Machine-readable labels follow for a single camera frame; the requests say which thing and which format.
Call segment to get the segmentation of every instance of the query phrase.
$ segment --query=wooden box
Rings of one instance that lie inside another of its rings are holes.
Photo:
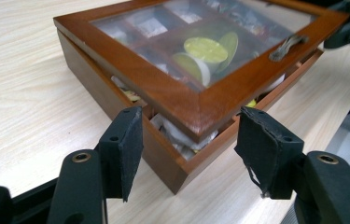
[[[269,2],[280,7],[248,0],[132,1],[54,21],[69,68],[110,118],[125,107],[143,107],[143,158],[177,193],[235,141],[239,108],[253,99],[260,109],[274,103],[320,56],[318,44],[346,19],[299,2]],[[280,23],[286,13],[299,13],[307,22],[288,28]],[[307,35],[308,41],[280,62],[270,60],[293,34]],[[211,42],[221,51],[209,54]],[[141,100],[132,102],[112,77]],[[281,77],[285,80],[266,92]],[[157,114],[195,143],[218,135],[185,157],[151,123]]]

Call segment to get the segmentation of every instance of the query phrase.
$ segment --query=glass lid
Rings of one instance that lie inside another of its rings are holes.
[[[298,22],[287,19],[294,17]],[[174,0],[91,23],[200,92],[311,21],[309,14],[256,0]]]

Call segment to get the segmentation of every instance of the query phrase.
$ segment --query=light wood grain surface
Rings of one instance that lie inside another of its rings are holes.
[[[59,174],[72,151],[94,148],[111,120],[67,68],[55,16],[116,1],[0,1],[0,186],[12,196]],[[268,113],[324,150],[350,108],[350,46],[326,51]],[[290,201],[261,199],[235,143],[173,195],[141,161],[111,223],[279,223]]]

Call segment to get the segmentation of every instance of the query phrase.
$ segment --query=round hole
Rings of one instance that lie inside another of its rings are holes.
[[[287,141],[287,142],[292,142],[292,141],[293,141],[292,138],[287,137],[287,136],[284,136],[284,137],[283,137],[283,140],[285,140],[285,141]]]
[[[81,213],[75,213],[70,217],[68,217],[64,222],[64,224],[79,224],[79,223],[82,223],[83,220],[84,220],[84,215],[82,215]]]
[[[112,137],[110,138],[110,141],[113,141],[113,142],[117,142],[118,140],[119,140],[119,138],[116,137],[116,136],[112,136]]]
[[[73,162],[84,162],[84,161],[89,160],[90,157],[91,157],[91,154],[81,152],[81,153],[78,153],[75,156],[73,156],[72,161]]]
[[[319,155],[317,158],[327,164],[338,164],[338,160],[329,155]]]
[[[85,160],[87,159],[87,155],[86,154],[79,154],[79,155],[76,155],[76,159],[77,160]]]

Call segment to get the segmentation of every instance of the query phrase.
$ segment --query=black bracket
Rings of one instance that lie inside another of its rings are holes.
[[[57,179],[13,199],[0,187],[0,223],[107,223],[106,198],[128,200],[142,150],[142,109],[124,109],[95,150],[63,160]]]
[[[333,154],[302,153],[303,141],[267,113],[241,109],[235,151],[262,197],[290,199],[300,223],[350,223],[350,166]]]

